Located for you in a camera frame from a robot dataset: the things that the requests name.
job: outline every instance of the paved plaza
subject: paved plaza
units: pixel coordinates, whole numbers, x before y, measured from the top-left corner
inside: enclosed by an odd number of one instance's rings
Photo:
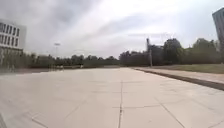
[[[223,100],[223,91],[129,68],[0,76],[7,128],[223,128]]]

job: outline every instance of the stone tile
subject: stone tile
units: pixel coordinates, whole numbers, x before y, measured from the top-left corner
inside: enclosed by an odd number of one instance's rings
[[[163,107],[124,109],[121,128],[183,128]]]

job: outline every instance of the cloud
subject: cloud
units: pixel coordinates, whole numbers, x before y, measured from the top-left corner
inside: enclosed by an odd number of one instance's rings
[[[122,33],[128,30],[140,29],[158,23],[162,19],[162,17],[156,15],[137,13],[119,20],[111,21],[100,27],[96,32],[83,36],[82,39],[89,40],[92,38]]]
[[[99,0],[3,0],[0,18],[27,27],[26,50],[51,53],[58,36],[76,24]]]
[[[25,51],[54,54],[54,43],[60,43],[60,56],[105,57],[144,50],[147,34],[161,45],[169,33],[184,47],[199,37],[217,39],[212,13],[223,5],[223,0],[2,0],[0,18],[27,27]]]

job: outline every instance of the white building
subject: white building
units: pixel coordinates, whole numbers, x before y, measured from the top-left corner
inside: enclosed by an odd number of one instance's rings
[[[224,52],[224,8],[216,11],[212,16],[215,22],[221,51]]]
[[[25,47],[26,28],[0,19],[0,64],[7,53],[21,54]]]

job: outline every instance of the light pole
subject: light pole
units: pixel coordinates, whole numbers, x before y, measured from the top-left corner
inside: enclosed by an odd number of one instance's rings
[[[148,53],[148,61],[149,61],[150,67],[152,67],[152,49],[151,49],[149,38],[146,38],[146,47],[147,47],[146,49]]]
[[[58,47],[60,46],[61,44],[59,44],[59,43],[54,43],[54,46],[55,46],[55,48],[56,48],[56,52],[55,52],[55,57],[56,57],[56,59],[57,59],[57,57],[58,57]]]

